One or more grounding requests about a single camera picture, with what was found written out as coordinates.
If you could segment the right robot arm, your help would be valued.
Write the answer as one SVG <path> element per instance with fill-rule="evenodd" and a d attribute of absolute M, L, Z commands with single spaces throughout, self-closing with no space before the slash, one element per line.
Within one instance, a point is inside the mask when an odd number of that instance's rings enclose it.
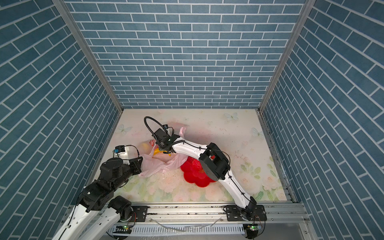
<path fill-rule="evenodd" d="M 200 145 L 185 140 L 183 137 L 158 129 L 151 133 L 161 151 L 166 153 L 184 154 L 199 160 L 206 175 L 219 182 L 231 195 L 240 215 L 244 220 L 251 221 L 256 216 L 257 202 L 239 184 L 230 167 L 230 158 L 214 144 Z"/>

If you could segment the yellow fake pepper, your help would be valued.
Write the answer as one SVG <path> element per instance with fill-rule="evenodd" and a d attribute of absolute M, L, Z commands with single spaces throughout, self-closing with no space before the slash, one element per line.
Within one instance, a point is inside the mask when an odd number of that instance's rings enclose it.
<path fill-rule="evenodd" d="M 161 151 L 159 148 L 156 148 L 154 150 L 154 156 L 157 155 L 157 154 L 165 154 L 165 155 L 169 155 L 171 156 L 171 153 L 167 152 L 167 151 Z"/>

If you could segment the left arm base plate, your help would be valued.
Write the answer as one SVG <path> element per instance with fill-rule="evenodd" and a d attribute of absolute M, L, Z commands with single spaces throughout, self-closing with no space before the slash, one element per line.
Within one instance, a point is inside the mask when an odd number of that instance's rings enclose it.
<path fill-rule="evenodd" d="M 146 221 L 148 206 L 132 206 L 130 223 L 143 223 Z"/>

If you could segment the pink plastic bag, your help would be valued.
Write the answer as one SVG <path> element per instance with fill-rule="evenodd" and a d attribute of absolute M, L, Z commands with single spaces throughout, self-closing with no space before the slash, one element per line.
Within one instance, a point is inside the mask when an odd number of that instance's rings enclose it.
<path fill-rule="evenodd" d="M 150 152 L 145 152 L 142 150 L 141 144 L 144 142 L 149 142 L 153 148 Z M 185 154 L 175 154 L 171 153 L 171 156 L 165 154 L 157 154 L 154 156 L 154 150 L 159 148 L 155 140 L 144 141 L 139 144 L 139 153 L 143 157 L 142 162 L 142 172 L 139 174 L 142 178 L 148 178 L 156 173 L 166 173 L 179 169 L 183 165 L 188 156 Z"/>

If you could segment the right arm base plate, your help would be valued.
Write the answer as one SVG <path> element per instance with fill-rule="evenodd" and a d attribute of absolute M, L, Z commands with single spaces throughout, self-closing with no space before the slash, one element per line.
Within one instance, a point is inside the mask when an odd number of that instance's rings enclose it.
<path fill-rule="evenodd" d="M 267 221 L 265 207 L 256 205 L 250 209 L 241 209 L 236 205 L 226 205 L 223 207 L 228 222 L 239 221 Z"/>

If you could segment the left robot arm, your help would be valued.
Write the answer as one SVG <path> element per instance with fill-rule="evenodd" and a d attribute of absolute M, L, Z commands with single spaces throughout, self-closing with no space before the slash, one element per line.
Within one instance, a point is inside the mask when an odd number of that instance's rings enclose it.
<path fill-rule="evenodd" d="M 146 220 L 148 207 L 133 207 L 115 192 L 125 185 L 131 176 L 141 173 L 143 158 L 130 160 L 111 158 L 102 163 L 99 177 L 79 194 L 76 205 L 63 225 L 54 235 L 55 240 L 99 240 L 107 230 L 119 221 L 131 230 L 136 223 Z"/>

